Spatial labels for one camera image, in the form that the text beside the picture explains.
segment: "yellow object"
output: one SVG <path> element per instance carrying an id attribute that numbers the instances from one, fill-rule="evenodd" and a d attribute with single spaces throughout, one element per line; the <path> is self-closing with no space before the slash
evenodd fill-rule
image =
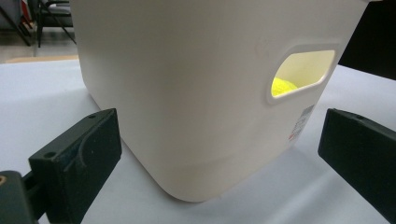
<path id="1" fill-rule="evenodd" d="M 291 82 L 283 80 L 281 78 L 275 77 L 271 88 L 271 93 L 273 96 L 278 96 L 289 91 L 297 90 L 298 88 Z"/>

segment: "label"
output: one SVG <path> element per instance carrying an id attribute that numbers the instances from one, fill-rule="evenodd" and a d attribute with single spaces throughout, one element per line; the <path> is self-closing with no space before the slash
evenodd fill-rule
<path id="1" fill-rule="evenodd" d="M 309 106 L 301 114 L 300 118 L 297 120 L 296 125 L 294 125 L 293 131 L 291 131 L 291 134 L 289 136 L 290 142 L 297 139 L 300 133 L 303 131 L 303 128 L 305 124 L 308 122 L 309 116 L 311 115 L 314 106 L 315 105 Z"/>

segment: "chair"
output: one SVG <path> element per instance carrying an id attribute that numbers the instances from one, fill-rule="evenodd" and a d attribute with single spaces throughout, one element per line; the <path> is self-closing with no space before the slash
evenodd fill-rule
<path id="1" fill-rule="evenodd" d="M 25 37 L 26 35 L 30 36 L 30 33 L 22 22 L 22 20 L 24 20 L 26 23 L 28 23 L 26 18 L 23 17 L 21 11 L 21 0 L 1 0 L 0 15 L 0 29 L 15 30 L 23 42 L 27 46 L 30 46 L 29 41 Z"/>
<path id="2" fill-rule="evenodd" d="M 69 1 L 28 0 L 28 6 L 37 24 L 37 45 L 39 48 L 44 27 L 61 27 L 76 44 L 75 39 L 65 29 L 65 27 L 73 27 Z"/>

